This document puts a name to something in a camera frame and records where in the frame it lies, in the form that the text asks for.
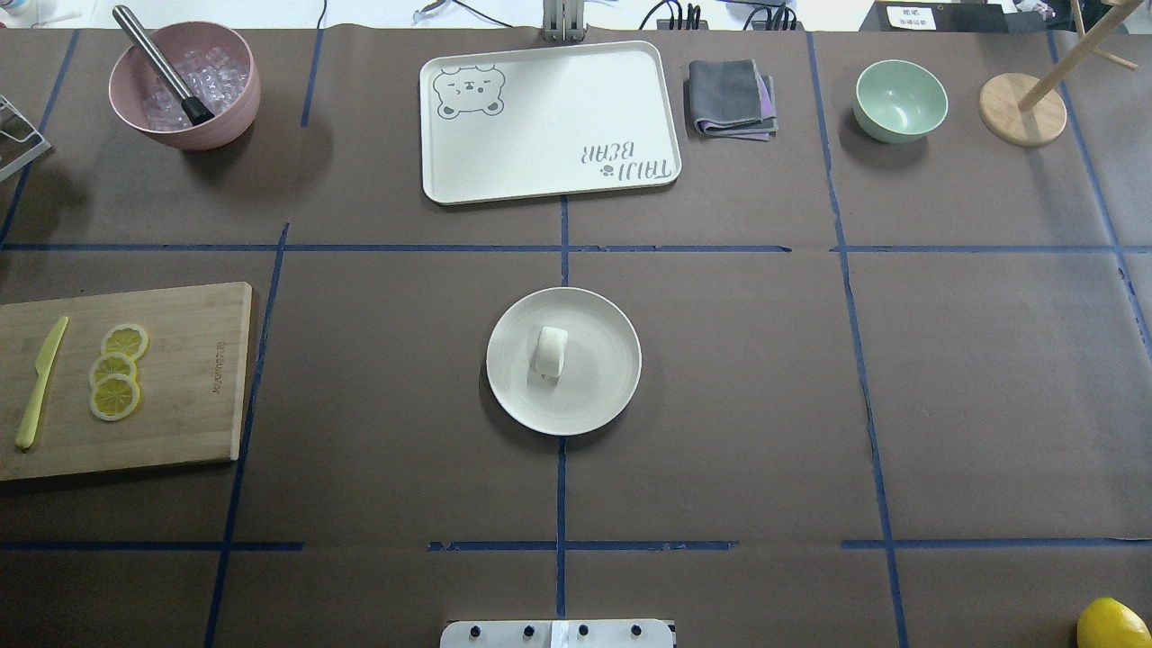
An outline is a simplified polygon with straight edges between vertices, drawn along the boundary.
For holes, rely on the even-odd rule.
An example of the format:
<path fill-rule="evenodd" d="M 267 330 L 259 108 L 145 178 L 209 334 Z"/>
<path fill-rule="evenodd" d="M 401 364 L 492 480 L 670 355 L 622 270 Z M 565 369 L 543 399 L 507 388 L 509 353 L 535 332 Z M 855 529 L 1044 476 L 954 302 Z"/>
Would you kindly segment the white steamed bun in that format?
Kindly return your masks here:
<path fill-rule="evenodd" d="M 559 379 L 563 374 L 564 348 L 568 340 L 568 329 L 551 327 L 551 325 L 540 327 L 530 357 L 532 372 L 544 379 Z"/>

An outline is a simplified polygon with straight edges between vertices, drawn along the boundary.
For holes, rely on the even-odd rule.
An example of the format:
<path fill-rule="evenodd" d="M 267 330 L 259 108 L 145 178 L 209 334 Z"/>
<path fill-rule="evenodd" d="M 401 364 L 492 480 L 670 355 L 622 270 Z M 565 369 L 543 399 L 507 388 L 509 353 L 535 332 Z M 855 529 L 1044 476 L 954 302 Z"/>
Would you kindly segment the cream round plate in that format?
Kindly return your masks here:
<path fill-rule="evenodd" d="M 528 428 L 568 437 L 617 417 L 639 383 L 636 327 L 592 291 L 531 292 L 497 321 L 485 368 L 497 402 Z"/>

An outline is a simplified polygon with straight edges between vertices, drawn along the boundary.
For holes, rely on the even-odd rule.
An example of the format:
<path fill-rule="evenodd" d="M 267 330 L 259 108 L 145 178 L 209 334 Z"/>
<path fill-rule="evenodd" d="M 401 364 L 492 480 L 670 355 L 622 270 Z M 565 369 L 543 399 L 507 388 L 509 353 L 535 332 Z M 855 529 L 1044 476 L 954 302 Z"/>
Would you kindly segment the cream bear tray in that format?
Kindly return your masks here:
<path fill-rule="evenodd" d="M 432 58 L 420 184 L 444 205 L 670 184 L 679 131 L 650 42 Z"/>

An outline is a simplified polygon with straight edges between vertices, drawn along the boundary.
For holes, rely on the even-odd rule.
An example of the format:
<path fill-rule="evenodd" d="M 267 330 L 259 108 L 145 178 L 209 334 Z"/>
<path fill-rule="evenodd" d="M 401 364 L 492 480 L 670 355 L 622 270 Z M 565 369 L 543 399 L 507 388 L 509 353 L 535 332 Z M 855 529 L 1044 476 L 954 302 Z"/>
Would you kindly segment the grey folded cloth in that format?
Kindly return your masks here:
<path fill-rule="evenodd" d="M 753 60 L 688 63 L 688 118 L 702 135 L 773 140 L 779 131 L 775 81 Z"/>

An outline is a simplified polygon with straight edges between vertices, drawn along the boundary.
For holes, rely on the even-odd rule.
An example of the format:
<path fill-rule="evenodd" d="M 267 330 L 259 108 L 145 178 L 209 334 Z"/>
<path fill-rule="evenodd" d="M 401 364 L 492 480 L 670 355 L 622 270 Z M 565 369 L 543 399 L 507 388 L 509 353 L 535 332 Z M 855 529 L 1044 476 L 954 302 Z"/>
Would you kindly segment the black power strip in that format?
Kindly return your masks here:
<path fill-rule="evenodd" d="M 723 32 L 801 32 L 795 1 L 659 1 L 670 8 L 670 23 L 657 29 Z"/>

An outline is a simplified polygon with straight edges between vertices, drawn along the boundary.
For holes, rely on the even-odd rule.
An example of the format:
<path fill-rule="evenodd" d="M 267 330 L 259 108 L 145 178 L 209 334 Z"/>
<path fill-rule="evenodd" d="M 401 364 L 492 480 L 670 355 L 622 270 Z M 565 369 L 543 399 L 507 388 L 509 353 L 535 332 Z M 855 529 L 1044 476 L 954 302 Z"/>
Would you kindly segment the bamboo cutting board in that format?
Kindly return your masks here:
<path fill-rule="evenodd" d="M 3 306 L 3 480 L 52 477 L 238 458 L 247 410 L 248 282 L 66 297 Z M 16 446 L 32 395 L 35 360 L 50 329 L 69 317 L 28 450 Z M 121 421 L 90 409 L 89 370 L 104 336 L 147 332 L 137 362 L 141 405 Z"/>

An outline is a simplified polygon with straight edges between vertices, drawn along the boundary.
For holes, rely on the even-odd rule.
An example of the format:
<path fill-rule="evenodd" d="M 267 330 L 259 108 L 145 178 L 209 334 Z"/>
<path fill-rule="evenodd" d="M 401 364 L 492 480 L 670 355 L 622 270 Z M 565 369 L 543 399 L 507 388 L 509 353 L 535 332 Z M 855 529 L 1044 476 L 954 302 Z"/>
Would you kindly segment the green bowl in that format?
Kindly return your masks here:
<path fill-rule="evenodd" d="M 856 81 L 852 116 L 872 140 L 905 144 L 945 122 L 950 99 L 933 73 L 905 60 L 869 65 Z"/>

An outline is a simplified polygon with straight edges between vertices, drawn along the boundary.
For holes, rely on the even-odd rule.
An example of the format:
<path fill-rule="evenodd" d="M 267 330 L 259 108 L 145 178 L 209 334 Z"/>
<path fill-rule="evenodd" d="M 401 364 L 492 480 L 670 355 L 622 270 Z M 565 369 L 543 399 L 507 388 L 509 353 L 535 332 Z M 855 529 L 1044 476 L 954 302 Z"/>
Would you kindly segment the black phone stand box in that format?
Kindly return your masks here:
<path fill-rule="evenodd" d="M 984 1 L 876 1 L 861 32 L 1008 32 L 999 3 Z"/>

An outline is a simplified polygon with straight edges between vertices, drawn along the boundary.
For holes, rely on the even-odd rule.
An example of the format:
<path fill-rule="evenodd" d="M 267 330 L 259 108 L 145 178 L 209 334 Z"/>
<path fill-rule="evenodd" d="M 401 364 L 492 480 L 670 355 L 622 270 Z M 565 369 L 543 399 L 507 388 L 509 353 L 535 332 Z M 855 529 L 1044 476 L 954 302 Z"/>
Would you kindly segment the pink bowl with ice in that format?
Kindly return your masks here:
<path fill-rule="evenodd" d="M 191 125 L 141 50 L 128 48 L 112 69 L 108 90 L 112 110 L 127 125 L 185 151 L 212 150 L 247 131 L 262 85 L 241 33 L 217 23 L 185 22 L 159 28 L 151 37 L 213 118 Z"/>

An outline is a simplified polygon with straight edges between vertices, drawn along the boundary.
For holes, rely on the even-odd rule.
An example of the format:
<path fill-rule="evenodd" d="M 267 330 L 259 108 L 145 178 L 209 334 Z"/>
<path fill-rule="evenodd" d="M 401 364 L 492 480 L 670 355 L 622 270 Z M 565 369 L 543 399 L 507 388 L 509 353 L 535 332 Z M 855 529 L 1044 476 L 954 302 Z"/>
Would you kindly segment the lemon slice top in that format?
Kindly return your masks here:
<path fill-rule="evenodd" d="M 135 323 L 122 323 L 111 327 L 100 342 L 103 354 L 119 353 L 131 357 L 132 361 L 139 361 L 147 351 L 147 329 Z"/>

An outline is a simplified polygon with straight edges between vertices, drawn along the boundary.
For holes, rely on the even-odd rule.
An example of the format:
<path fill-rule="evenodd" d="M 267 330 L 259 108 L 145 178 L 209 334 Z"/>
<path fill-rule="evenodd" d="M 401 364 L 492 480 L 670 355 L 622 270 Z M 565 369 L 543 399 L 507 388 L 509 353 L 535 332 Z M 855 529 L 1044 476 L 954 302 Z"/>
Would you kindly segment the lemon slice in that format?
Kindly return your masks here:
<path fill-rule="evenodd" d="M 89 386 L 94 389 L 99 382 L 112 376 L 112 374 L 123 374 L 129 379 L 136 380 L 139 376 L 139 367 L 132 357 L 121 352 L 104 353 L 89 369 Z"/>
<path fill-rule="evenodd" d="M 91 414 L 104 422 L 122 421 L 135 413 L 139 405 L 139 383 L 122 372 L 107 374 L 97 382 L 89 397 Z"/>
<path fill-rule="evenodd" d="M 111 327 L 100 342 L 103 354 L 119 353 L 131 357 L 132 361 L 139 361 L 147 351 L 147 329 L 135 323 L 122 323 Z"/>

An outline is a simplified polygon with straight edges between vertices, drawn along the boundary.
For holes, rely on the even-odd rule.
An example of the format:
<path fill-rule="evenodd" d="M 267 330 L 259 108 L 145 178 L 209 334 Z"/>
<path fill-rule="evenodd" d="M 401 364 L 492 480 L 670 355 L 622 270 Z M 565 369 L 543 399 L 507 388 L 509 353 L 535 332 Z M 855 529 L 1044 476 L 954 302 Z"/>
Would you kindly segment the lemon slice bottom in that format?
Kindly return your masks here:
<path fill-rule="evenodd" d="M 91 414 L 104 422 L 122 421 L 135 413 L 139 405 L 139 383 L 122 372 L 107 374 L 97 382 L 89 397 Z"/>

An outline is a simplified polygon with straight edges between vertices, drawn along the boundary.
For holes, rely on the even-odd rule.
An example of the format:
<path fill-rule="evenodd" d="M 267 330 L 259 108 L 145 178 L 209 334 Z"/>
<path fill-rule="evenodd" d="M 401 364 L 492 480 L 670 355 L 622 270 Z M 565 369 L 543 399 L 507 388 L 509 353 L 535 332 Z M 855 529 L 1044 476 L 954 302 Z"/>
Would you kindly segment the lemon slice middle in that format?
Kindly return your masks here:
<path fill-rule="evenodd" d="M 112 376 L 112 374 L 123 374 L 129 379 L 136 380 L 139 376 L 139 367 L 132 357 L 121 352 L 104 353 L 89 369 L 89 386 L 94 389 L 99 382 Z"/>

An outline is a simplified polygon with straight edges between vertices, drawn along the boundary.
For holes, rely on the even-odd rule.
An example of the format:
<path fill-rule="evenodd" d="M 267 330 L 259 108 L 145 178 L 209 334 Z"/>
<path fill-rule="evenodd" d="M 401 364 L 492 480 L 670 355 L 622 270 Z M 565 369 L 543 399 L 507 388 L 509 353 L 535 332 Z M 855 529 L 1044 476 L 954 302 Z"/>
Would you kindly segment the wooden mug tree stand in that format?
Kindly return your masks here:
<path fill-rule="evenodd" d="M 1036 148 L 1058 140 L 1068 122 L 1068 108 L 1058 85 L 1073 69 L 1099 48 L 1121 23 L 1131 16 L 1140 1 L 1108 1 L 1111 12 L 1043 77 L 1005 73 L 984 82 L 978 95 L 978 111 L 990 131 L 1013 145 Z"/>

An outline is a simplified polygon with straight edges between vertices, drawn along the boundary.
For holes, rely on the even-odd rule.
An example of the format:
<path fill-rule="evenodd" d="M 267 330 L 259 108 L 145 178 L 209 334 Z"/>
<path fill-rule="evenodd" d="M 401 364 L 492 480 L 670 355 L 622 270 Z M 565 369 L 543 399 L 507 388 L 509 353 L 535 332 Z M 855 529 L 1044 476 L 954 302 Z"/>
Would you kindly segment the yellow plastic knife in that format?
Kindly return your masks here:
<path fill-rule="evenodd" d="M 18 424 L 16 438 L 13 440 L 15 446 L 22 451 L 33 446 L 38 429 L 40 429 L 41 406 L 44 406 L 50 372 L 55 364 L 55 356 L 69 322 L 70 317 L 67 315 L 58 317 L 53 327 L 50 329 L 50 334 L 41 341 L 40 352 L 35 357 L 35 386 L 23 412 L 23 419 Z"/>

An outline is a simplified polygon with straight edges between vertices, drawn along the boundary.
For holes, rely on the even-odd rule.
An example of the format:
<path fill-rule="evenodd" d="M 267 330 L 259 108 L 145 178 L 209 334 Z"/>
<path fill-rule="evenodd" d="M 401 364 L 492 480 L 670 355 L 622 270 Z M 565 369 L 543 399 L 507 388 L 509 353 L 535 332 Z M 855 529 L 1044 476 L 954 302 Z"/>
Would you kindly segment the cup rack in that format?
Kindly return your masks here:
<path fill-rule="evenodd" d="M 1 95 L 1 182 L 50 153 L 52 144 Z"/>

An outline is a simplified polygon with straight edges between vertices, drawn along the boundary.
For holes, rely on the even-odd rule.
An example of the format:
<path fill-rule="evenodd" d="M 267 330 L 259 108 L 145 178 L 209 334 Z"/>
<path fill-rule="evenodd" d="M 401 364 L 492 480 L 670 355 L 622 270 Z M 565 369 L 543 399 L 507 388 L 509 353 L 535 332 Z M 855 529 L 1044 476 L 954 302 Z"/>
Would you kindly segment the yellow lemon near lime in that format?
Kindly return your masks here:
<path fill-rule="evenodd" d="M 1151 647 L 1151 633 L 1130 606 L 1116 598 L 1098 598 L 1079 615 L 1076 647 Z"/>

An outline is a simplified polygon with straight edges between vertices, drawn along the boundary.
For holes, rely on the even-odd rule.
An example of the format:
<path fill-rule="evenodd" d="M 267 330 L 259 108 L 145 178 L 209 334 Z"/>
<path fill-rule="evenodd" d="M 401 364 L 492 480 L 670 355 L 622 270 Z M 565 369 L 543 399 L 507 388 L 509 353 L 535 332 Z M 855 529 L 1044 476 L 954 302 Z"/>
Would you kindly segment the aluminium frame post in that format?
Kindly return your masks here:
<path fill-rule="evenodd" d="M 544 42 L 584 42 L 588 33 L 584 0 L 544 0 L 541 9 Z"/>

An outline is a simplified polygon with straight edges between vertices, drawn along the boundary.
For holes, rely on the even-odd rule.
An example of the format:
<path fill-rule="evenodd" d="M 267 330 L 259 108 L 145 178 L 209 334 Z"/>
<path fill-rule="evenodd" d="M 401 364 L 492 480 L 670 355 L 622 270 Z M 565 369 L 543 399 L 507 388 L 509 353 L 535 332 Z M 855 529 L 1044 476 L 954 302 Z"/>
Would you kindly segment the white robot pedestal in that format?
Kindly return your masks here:
<path fill-rule="evenodd" d="M 675 647 L 675 625 L 655 618 L 452 621 L 440 647 Z"/>

